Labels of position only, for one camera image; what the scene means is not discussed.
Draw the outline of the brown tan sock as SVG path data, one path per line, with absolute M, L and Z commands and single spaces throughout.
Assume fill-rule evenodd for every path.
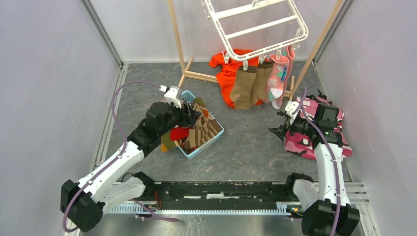
M 256 67 L 249 66 L 247 70 L 240 66 L 236 72 L 235 83 L 230 94 L 234 107 L 240 110 L 251 108 L 251 88 L 256 78 Z
M 273 69 L 273 61 L 264 61 L 256 67 L 256 76 L 250 92 L 251 105 L 266 101 L 266 84 Z

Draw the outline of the pink sock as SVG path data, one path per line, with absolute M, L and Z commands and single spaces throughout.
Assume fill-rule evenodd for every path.
M 277 81 L 276 89 L 270 90 L 274 100 L 271 101 L 272 105 L 276 109 L 280 109 L 282 106 L 282 101 L 287 90 L 288 80 L 291 75 L 293 62 L 295 59 L 295 51 L 292 46 L 288 46 L 287 49 L 282 53 L 280 59 L 277 60 L 276 56 L 273 57 L 274 61 L 277 61 L 277 70 L 276 78 L 279 76 L 279 81 Z
M 270 55 L 273 61 L 272 71 L 266 83 L 266 103 L 280 98 L 284 94 L 284 80 L 289 68 L 289 59 L 286 56 Z

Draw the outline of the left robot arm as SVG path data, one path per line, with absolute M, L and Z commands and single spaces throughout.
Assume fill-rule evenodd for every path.
M 173 103 L 155 102 L 146 117 L 110 158 L 90 174 L 76 182 L 67 180 L 61 187 L 60 210 L 64 214 L 65 232 L 87 232 L 94 228 L 103 215 L 126 201 L 140 197 L 149 200 L 154 186 L 139 177 L 116 184 L 129 168 L 142 161 L 161 144 L 161 137 L 176 126 L 193 126 L 200 112 L 187 102 L 179 107 Z

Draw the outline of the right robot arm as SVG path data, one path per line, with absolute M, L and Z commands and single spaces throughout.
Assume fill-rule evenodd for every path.
M 284 187 L 287 199 L 299 199 L 301 203 L 301 229 L 305 236 L 350 236 L 360 221 L 359 210 L 352 207 L 344 184 L 342 136 L 335 130 L 338 113 L 337 107 L 319 104 L 314 117 L 309 117 L 302 103 L 288 102 L 279 112 L 287 118 L 285 124 L 269 129 L 281 139 L 289 131 L 306 134 L 312 143 L 318 188 L 305 177 Z

